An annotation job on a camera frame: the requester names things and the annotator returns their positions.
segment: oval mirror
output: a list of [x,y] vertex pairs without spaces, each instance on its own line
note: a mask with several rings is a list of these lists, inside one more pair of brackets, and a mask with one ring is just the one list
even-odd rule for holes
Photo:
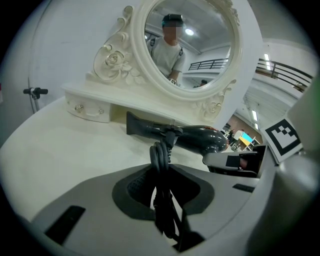
[[232,26],[205,0],[165,0],[149,13],[145,41],[156,67],[173,86],[213,86],[228,68]]

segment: black metal railing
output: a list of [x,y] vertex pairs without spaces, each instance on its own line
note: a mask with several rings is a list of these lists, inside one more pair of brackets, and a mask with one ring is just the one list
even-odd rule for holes
[[223,69],[228,62],[227,58],[218,58],[192,63],[189,70]]
[[[228,63],[227,58],[210,59],[192,63],[189,71],[223,69]],[[282,64],[272,60],[260,58],[255,72],[257,74],[270,77],[276,80],[282,80],[300,92],[310,85],[313,77],[295,67]]]

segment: black hair dryer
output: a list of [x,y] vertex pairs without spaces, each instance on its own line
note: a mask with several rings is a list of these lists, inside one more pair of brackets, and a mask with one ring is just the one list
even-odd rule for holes
[[[126,113],[126,134],[140,135],[146,138],[160,140],[165,135],[162,131],[168,124],[140,119],[131,112]],[[218,153],[227,149],[228,140],[221,131],[205,125],[178,126],[182,135],[175,145],[191,152],[205,156],[207,153]]]

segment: man in mirror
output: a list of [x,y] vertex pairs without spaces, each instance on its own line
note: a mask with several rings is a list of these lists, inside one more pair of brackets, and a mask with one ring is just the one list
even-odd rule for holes
[[182,36],[183,25],[182,15],[168,14],[162,20],[163,36],[146,42],[158,69],[175,85],[186,59],[183,48],[178,43],[178,38]]

